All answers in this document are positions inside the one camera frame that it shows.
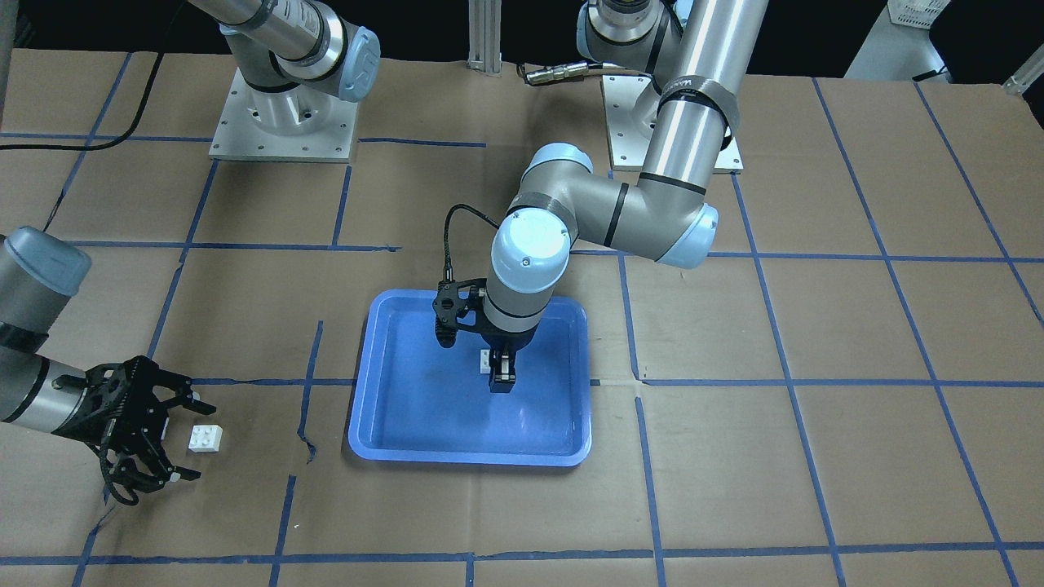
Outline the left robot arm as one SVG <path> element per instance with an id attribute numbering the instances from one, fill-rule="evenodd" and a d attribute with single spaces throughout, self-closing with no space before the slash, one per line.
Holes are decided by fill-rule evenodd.
<path id="1" fill-rule="evenodd" d="M 577 19 L 582 55 L 650 77 L 639 110 L 650 123 L 634 181 L 597 175 L 577 146 L 533 152 L 491 244 L 491 267 L 469 296 L 489 344 L 489 386 L 507 393 L 515 358 L 567 268 L 577 241 L 692 271 L 707 257 L 719 212 L 707 186 L 741 125 L 738 94 L 765 1 L 588 1 Z"/>

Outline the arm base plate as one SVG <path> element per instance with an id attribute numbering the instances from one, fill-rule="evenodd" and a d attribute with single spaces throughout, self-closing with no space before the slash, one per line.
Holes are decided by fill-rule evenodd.
<path id="1" fill-rule="evenodd" d="M 698 124 L 681 123 L 679 116 L 669 114 L 661 126 L 656 119 L 659 97 L 648 77 L 613 74 L 603 77 L 601 85 L 612 171 L 644 170 L 652 143 L 655 170 L 684 172 L 693 165 Z"/>
<path id="2" fill-rule="evenodd" d="M 209 155 L 221 161 L 347 164 L 357 115 L 358 104 L 305 86 L 261 92 L 236 71 Z"/>

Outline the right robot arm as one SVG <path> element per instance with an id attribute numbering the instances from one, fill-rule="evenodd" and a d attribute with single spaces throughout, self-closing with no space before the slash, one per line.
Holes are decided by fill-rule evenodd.
<path id="1" fill-rule="evenodd" d="M 211 149 L 220 162 L 346 164 L 380 67 L 376 32 L 323 1 L 179 1 L 169 26 L 183 11 L 206 15 L 232 52 L 219 66 L 219 138 L 146 140 L 159 51 L 126 130 L 48 145 L 82 168 L 63 181 L 42 227 L 11 227 L 2 238 L 2 420 L 86 446 L 115 504 L 198 479 L 168 457 L 163 438 L 172 409 L 209 416 L 215 406 L 190 376 L 156 363 L 149 332 L 140 335 L 142 353 L 125 360 L 76 367 L 47 356 L 57 349 L 50 334 L 60 315 L 100 267 L 88 245 L 133 253 L 165 239 L 164 267 L 177 274 L 216 171 Z"/>

